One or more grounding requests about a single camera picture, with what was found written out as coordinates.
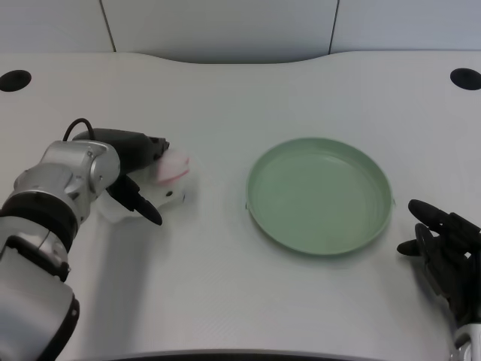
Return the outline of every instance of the black hole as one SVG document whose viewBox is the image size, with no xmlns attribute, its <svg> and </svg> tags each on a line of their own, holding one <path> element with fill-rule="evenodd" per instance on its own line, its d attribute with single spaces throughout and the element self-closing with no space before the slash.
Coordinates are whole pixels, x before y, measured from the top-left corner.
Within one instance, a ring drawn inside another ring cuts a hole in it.
<svg viewBox="0 0 481 361">
<path fill-rule="evenodd" d="M 481 74 L 473 69 L 460 68 L 451 72 L 451 81 L 462 89 L 481 89 Z"/>
<path fill-rule="evenodd" d="M 0 90 L 2 92 L 16 92 L 25 88 L 32 80 L 32 76 L 25 70 L 13 70 L 0 77 Z"/>
</svg>

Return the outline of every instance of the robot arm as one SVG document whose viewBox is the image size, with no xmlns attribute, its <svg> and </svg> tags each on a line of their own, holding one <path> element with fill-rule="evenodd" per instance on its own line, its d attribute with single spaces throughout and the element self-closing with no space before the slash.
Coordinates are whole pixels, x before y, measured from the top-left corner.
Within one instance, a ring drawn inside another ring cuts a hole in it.
<svg viewBox="0 0 481 361">
<path fill-rule="evenodd" d="M 133 209 L 142 207 L 160 218 L 135 189 L 124 193 L 116 182 L 124 178 L 125 183 L 136 163 L 143 168 L 157 160 L 168 143 L 140 133 L 96 131 L 96 141 L 80 135 L 53 142 L 41 161 L 15 180 L 0 211 L 2 361 L 55 359 L 71 337 L 80 306 L 64 284 L 68 252 L 90 204 L 104 190 L 116 185 L 115 196 L 129 194 Z M 132 147 L 133 138 L 137 147 Z"/>
</svg>

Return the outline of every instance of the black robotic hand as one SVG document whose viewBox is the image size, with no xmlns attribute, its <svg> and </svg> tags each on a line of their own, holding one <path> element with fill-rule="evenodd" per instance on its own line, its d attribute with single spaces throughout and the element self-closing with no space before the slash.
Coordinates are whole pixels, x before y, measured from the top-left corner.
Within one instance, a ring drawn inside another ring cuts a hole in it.
<svg viewBox="0 0 481 361">
<path fill-rule="evenodd" d="M 447 299 L 459 326 L 481 322 L 481 229 L 415 199 L 408 207 L 422 223 L 416 224 L 416 239 L 399 244 L 398 252 L 424 258 L 429 284 Z"/>
</svg>

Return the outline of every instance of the white table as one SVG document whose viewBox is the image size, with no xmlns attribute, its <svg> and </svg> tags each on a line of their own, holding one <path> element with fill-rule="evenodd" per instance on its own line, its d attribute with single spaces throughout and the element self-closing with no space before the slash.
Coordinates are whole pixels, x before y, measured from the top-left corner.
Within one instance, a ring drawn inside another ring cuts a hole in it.
<svg viewBox="0 0 481 361">
<path fill-rule="evenodd" d="M 1 55 L 0 74 L 33 76 L 0 93 L 1 199 L 78 117 L 166 137 L 192 156 L 186 201 L 163 210 L 162 227 L 111 227 L 92 209 L 69 255 L 80 321 L 60 359 L 218 348 L 446 359 L 448 313 L 396 246 L 414 236 L 410 199 L 481 223 L 481 91 L 451 83 L 461 67 L 481 71 L 481 53 L 342 53 L 282 65 Z M 250 218 L 250 166 L 305 136 L 358 147 L 390 178 L 392 221 L 370 247 L 303 256 Z"/>
</svg>

